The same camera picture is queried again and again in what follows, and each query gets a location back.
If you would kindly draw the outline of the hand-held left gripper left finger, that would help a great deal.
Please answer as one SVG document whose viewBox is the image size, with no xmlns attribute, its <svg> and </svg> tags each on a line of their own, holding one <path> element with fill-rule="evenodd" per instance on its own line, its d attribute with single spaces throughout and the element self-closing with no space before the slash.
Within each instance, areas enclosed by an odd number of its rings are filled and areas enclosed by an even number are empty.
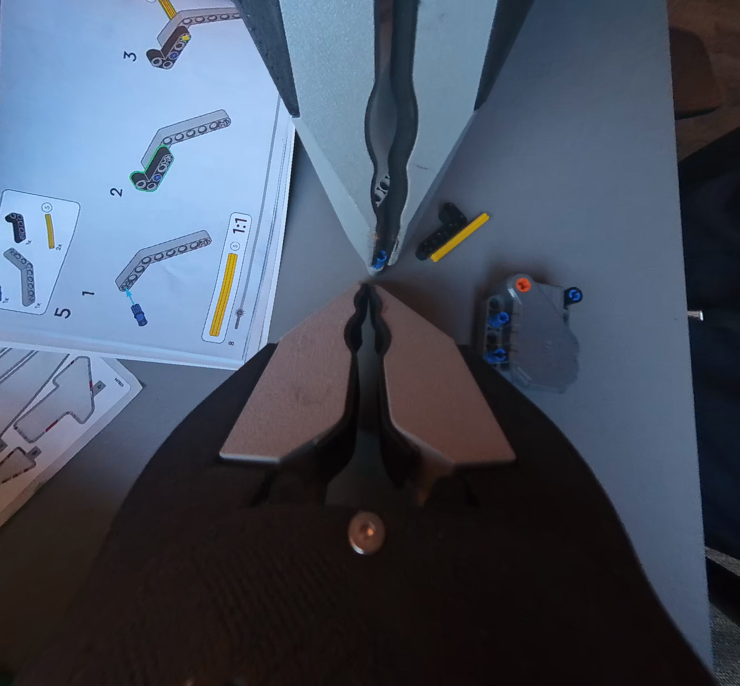
<svg viewBox="0 0 740 686">
<path fill-rule="evenodd" d="M 354 285 L 273 346 L 222 460 L 287 472 L 325 491 L 355 451 L 368 297 L 367 284 Z"/>
</svg>

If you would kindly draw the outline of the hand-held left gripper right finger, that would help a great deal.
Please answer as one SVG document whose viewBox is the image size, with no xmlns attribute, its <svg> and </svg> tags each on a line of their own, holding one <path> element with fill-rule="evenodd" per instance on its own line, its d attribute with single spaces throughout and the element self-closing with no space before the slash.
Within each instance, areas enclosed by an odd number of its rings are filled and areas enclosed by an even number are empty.
<svg viewBox="0 0 740 686">
<path fill-rule="evenodd" d="M 370 316 L 380 359 L 380 451 L 393 485 L 425 504 L 439 481 L 509 466 L 515 452 L 455 341 L 379 286 Z"/>
</svg>

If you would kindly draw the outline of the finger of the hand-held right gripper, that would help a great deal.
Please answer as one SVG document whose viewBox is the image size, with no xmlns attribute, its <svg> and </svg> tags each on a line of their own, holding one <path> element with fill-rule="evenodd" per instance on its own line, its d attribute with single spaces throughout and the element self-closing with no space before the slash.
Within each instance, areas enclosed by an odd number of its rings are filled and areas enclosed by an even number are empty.
<svg viewBox="0 0 740 686">
<path fill-rule="evenodd" d="M 390 81 L 396 125 L 384 199 L 394 265 L 486 102 L 534 0 L 394 0 Z"/>
<path fill-rule="evenodd" d="M 377 0 L 232 0 L 293 119 L 344 232 L 376 262 Z"/>
</svg>

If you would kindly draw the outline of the grey lego motor block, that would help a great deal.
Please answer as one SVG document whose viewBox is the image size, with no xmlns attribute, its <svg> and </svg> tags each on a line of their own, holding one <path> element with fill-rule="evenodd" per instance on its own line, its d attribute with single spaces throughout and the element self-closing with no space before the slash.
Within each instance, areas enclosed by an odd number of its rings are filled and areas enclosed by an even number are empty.
<svg viewBox="0 0 740 686">
<path fill-rule="evenodd" d="M 583 299 L 578 287 L 545 284 L 522 272 L 509 275 L 479 306 L 476 350 L 518 388 L 563 393 L 579 374 L 569 311 Z"/>
</svg>

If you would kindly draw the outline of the yellow lego axle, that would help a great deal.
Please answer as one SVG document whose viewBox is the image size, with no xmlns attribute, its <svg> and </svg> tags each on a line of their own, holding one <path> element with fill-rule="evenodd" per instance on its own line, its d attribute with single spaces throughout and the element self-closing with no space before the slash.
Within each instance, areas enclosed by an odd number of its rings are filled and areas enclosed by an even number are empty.
<svg viewBox="0 0 740 686">
<path fill-rule="evenodd" d="M 445 242 L 443 245 L 440 245 L 431 255 L 430 259 L 432 262 L 437 263 L 445 256 L 449 255 L 449 253 L 454 250 L 456 247 L 458 247 L 462 242 L 464 242 L 467 238 L 469 238 L 473 233 L 475 233 L 478 229 L 483 227 L 485 223 L 487 223 L 490 220 L 490 216 L 488 213 L 481 213 L 473 219 L 471 222 L 467 223 L 460 231 L 455 233 L 452 237 L 449 238 L 447 242 Z"/>
</svg>

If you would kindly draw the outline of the black angled lego beam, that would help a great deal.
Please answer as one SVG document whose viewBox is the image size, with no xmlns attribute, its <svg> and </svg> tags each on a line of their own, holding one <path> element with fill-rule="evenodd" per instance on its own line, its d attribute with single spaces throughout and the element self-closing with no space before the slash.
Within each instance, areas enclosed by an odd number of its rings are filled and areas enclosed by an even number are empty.
<svg viewBox="0 0 740 686">
<path fill-rule="evenodd" d="M 415 256 L 425 261 L 467 226 L 468 220 L 458 206 L 451 202 L 442 204 L 438 211 L 439 226 L 421 240 Z"/>
</svg>

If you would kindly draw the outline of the white sticker sheet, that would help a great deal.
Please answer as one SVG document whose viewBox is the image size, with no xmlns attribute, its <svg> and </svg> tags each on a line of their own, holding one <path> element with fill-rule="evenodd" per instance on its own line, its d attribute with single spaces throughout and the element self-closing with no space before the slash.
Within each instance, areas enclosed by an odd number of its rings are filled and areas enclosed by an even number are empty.
<svg viewBox="0 0 740 686">
<path fill-rule="evenodd" d="M 119 361 L 1 348 L 1 524 L 141 391 Z"/>
</svg>

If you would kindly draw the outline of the white instruction booklet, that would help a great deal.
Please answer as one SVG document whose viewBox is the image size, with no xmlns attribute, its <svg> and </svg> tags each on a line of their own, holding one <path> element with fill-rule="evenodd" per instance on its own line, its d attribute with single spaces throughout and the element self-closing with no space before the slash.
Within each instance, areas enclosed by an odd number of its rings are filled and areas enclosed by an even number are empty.
<svg viewBox="0 0 740 686">
<path fill-rule="evenodd" d="M 293 151 L 231 0 L 2 0 L 2 340 L 239 368 Z"/>
</svg>

